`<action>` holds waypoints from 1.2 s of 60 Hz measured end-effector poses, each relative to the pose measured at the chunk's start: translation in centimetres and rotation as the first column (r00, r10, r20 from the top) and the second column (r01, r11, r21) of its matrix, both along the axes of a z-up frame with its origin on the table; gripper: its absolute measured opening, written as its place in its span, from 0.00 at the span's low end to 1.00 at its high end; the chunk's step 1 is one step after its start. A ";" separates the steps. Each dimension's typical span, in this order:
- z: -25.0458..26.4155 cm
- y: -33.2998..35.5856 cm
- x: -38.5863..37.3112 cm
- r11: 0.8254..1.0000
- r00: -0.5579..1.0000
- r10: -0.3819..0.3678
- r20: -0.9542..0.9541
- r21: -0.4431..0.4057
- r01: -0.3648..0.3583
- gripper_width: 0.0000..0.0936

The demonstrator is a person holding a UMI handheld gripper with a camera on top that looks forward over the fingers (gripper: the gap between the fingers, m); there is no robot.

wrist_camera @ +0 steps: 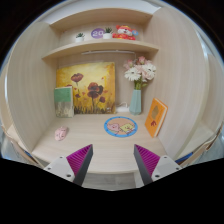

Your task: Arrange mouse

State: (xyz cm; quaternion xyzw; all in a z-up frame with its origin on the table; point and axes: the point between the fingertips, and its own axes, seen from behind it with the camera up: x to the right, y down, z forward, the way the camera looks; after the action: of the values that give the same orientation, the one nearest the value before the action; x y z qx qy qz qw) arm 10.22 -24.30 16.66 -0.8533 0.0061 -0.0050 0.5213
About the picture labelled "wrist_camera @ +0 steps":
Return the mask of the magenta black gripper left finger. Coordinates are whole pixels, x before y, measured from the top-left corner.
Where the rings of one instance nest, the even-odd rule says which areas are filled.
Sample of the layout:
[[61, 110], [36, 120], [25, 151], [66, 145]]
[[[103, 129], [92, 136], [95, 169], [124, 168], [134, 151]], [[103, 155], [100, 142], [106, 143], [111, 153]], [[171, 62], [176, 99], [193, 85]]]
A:
[[60, 156], [44, 170], [81, 186], [93, 156], [93, 145], [87, 145], [68, 156]]

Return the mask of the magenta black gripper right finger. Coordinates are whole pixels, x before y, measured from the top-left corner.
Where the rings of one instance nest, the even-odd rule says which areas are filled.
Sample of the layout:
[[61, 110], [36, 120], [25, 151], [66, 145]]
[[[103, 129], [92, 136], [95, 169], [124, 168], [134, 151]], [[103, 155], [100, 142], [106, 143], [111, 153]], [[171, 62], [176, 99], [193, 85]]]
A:
[[137, 144], [134, 145], [134, 157], [144, 185], [181, 170], [169, 156], [158, 156]]

